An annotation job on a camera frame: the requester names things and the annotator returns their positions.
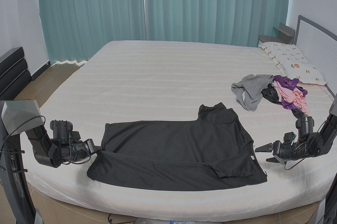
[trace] baseboard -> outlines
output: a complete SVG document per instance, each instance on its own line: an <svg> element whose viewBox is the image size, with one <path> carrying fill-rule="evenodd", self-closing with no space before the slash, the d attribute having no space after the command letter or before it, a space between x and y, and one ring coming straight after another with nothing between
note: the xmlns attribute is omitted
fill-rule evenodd
<svg viewBox="0 0 337 224"><path fill-rule="evenodd" d="M50 61L48 61L46 64L44 64L40 69L38 69L33 75L32 80L36 80L45 70L47 70L50 67Z"/></svg>

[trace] white pillow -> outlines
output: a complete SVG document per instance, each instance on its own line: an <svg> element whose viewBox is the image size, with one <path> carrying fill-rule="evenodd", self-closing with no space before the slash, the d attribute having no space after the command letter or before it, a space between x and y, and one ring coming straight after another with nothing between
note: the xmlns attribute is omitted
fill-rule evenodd
<svg viewBox="0 0 337 224"><path fill-rule="evenodd" d="M322 86L326 84L323 74L306 59L296 45L264 42L259 47L270 56L284 76L298 78L302 83Z"/></svg>

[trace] headboard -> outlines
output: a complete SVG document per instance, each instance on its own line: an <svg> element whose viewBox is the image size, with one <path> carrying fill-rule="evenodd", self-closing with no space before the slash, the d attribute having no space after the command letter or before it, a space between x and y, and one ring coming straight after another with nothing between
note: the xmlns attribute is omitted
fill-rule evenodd
<svg viewBox="0 0 337 224"><path fill-rule="evenodd" d="M0 57L0 100L13 100L31 80L22 47Z"/></svg>
<svg viewBox="0 0 337 224"><path fill-rule="evenodd" d="M337 36L315 22L298 16L294 44L322 72L327 81L326 87L335 97L337 93Z"/></svg>

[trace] mattress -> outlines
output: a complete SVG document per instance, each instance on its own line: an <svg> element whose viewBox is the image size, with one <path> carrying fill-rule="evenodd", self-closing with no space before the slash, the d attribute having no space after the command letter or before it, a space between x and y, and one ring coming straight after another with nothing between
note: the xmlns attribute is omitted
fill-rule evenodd
<svg viewBox="0 0 337 224"><path fill-rule="evenodd" d="M294 131L296 118L281 105L262 99L249 112L236 102L230 86L248 74L279 75L261 48L167 41L113 41L67 79L42 106L49 121L68 120L82 140L100 145L105 123L138 120L190 121L201 104L222 102L233 108L258 147ZM308 90L308 114L314 130L329 114L331 98L324 88ZM87 177L94 161L83 165L40 165L22 135L28 182L57 200L143 218L185 221L229 221L267 215L321 199L337 171L335 144L325 156L310 158L290 171L268 163L270 153L256 153L267 182L235 189L182 192L112 186Z"/></svg>

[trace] white headboard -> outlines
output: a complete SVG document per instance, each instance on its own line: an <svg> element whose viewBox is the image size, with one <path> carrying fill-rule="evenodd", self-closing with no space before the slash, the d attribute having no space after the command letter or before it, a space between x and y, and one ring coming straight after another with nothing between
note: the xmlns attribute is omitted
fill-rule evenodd
<svg viewBox="0 0 337 224"><path fill-rule="evenodd" d="M324 75L327 88L337 93L337 36L315 22L298 16L294 44Z"/></svg>

